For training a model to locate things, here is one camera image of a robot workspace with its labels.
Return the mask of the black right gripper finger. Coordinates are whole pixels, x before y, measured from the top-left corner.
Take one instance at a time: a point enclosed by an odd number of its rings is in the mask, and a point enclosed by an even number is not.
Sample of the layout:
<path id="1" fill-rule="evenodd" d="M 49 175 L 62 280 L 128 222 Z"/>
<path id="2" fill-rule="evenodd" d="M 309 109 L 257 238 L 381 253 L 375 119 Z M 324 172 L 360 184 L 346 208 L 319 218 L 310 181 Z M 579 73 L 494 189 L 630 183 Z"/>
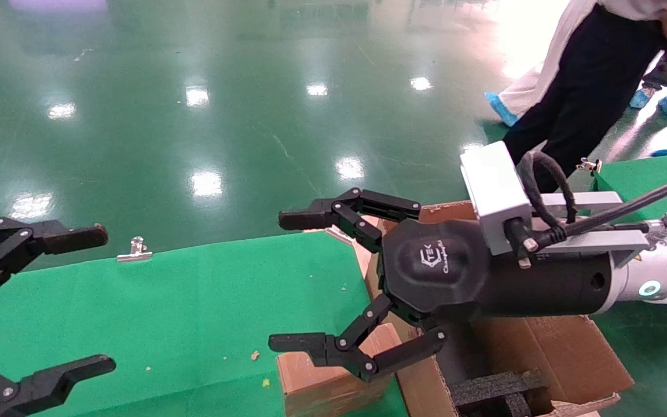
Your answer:
<path id="1" fill-rule="evenodd" d="M 421 204 L 362 188 L 350 188 L 338 197 L 315 199 L 307 208 L 281 211 L 278 224 L 286 231 L 328 229 L 335 226 L 372 254 L 382 250 L 382 232 L 363 215 L 399 222 L 419 218 Z"/>
<path id="2" fill-rule="evenodd" d="M 275 353 L 306 353 L 316 367 L 343 367 L 363 382 L 370 383 L 433 356 L 448 338 L 444 327 L 434 325 L 410 341 L 374 356 L 366 354 L 361 345 L 394 308 L 389 296 L 379 295 L 341 335 L 324 332 L 272 334 L 268 338 L 268 347 Z"/>

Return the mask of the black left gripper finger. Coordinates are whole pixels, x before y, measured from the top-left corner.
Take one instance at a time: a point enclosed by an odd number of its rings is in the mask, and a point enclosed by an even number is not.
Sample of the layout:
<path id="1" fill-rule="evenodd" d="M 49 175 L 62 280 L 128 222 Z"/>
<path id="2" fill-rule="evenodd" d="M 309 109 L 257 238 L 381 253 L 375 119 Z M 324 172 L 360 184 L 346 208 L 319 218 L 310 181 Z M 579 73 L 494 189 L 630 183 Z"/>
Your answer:
<path id="1" fill-rule="evenodd" d="M 19 382 L 0 374 L 0 416 L 29 416 L 60 407 L 77 383 L 115 369 L 114 359 L 106 354 L 95 354 L 37 371 Z"/>
<path id="2" fill-rule="evenodd" d="M 0 217 L 0 287 L 42 254 L 74 253 L 108 243 L 103 225 L 71 229 L 59 221 L 26 224 Z"/>

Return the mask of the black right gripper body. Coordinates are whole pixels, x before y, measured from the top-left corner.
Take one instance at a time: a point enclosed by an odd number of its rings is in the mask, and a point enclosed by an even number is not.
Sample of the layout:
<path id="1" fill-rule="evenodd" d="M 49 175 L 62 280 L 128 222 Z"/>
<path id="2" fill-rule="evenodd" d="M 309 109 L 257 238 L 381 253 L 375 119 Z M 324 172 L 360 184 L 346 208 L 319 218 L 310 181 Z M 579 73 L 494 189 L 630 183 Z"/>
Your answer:
<path id="1" fill-rule="evenodd" d="M 598 312 L 608 298 L 607 254 L 550 254 L 522 269 L 493 256 L 476 221 L 408 219 L 381 239 L 379 287 L 391 311 L 416 327 L 484 317 Z"/>

